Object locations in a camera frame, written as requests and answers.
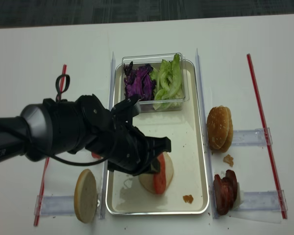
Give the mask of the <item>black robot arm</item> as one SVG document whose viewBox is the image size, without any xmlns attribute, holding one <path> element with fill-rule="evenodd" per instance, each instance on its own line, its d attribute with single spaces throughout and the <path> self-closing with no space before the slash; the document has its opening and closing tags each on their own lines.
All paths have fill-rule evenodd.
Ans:
<svg viewBox="0 0 294 235">
<path fill-rule="evenodd" d="M 171 151 L 171 140 L 147 137 L 133 126 L 139 113 L 137 96 L 111 110 L 95 95 L 83 95 L 75 102 L 47 98 L 26 106 L 17 117 L 0 118 L 0 162 L 18 155 L 33 162 L 59 160 L 61 153 L 86 149 L 107 162 L 109 171 L 133 176 L 158 173 L 157 158 Z"/>
</svg>

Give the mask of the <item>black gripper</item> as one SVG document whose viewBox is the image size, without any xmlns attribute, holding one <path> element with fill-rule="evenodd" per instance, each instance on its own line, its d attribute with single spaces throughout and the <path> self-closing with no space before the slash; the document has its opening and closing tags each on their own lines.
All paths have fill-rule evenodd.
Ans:
<svg viewBox="0 0 294 235">
<path fill-rule="evenodd" d="M 95 95 L 90 99 L 83 113 L 94 138 L 85 148 L 108 161 L 110 171 L 133 176 L 160 173 L 157 157 L 171 151 L 171 140 L 147 137 L 133 126 L 133 117 L 140 113 L 138 96 L 121 101 L 112 110 L 105 109 Z"/>
</svg>

